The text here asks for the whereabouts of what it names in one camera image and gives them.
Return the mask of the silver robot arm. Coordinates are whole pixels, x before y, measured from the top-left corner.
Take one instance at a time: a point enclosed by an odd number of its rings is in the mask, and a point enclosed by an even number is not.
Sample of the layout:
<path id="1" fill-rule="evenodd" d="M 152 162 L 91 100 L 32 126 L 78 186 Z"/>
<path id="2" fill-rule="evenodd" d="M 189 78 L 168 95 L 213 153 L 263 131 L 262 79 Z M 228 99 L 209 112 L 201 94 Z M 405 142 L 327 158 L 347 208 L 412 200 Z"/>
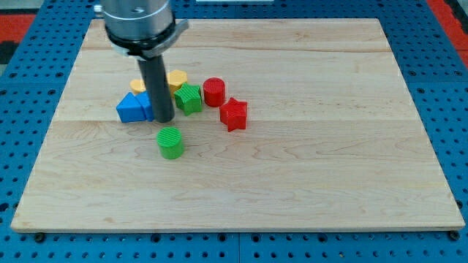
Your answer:
<path id="1" fill-rule="evenodd" d="M 173 120 L 163 53 L 189 28 L 189 21 L 176 20 L 170 0 L 100 0 L 94 13 L 104 19 L 113 48 L 137 60 L 154 119 Z"/>

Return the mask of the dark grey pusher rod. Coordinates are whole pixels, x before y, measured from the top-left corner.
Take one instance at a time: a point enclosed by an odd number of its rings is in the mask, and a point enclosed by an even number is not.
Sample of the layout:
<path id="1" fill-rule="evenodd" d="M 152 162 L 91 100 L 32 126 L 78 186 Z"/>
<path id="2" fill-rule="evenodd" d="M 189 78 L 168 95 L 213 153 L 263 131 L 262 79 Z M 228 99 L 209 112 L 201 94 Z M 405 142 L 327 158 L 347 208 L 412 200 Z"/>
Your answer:
<path id="1" fill-rule="evenodd" d="M 160 123 L 170 122 L 175 113 L 163 57 L 139 60 L 138 66 L 151 103 L 154 120 Z"/>

